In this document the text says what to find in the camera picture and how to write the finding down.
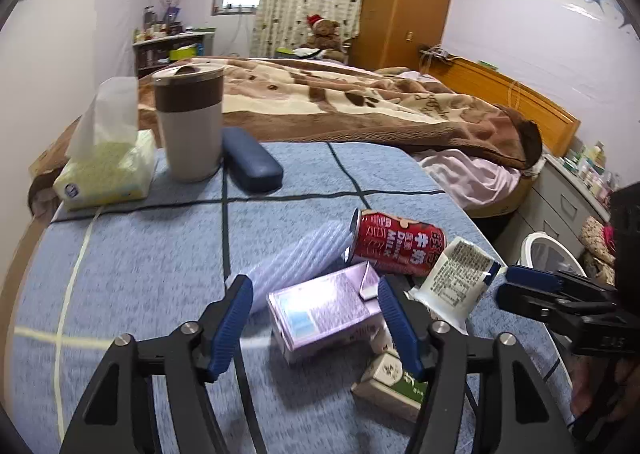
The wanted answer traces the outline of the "right hand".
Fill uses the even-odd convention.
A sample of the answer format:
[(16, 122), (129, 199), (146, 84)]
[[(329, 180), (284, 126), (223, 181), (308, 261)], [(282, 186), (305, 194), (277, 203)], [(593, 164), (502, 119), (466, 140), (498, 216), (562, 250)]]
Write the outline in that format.
[(588, 438), (602, 422), (618, 417), (617, 409), (622, 406), (629, 379), (637, 368), (637, 363), (627, 360), (576, 356), (570, 370), (575, 439)]

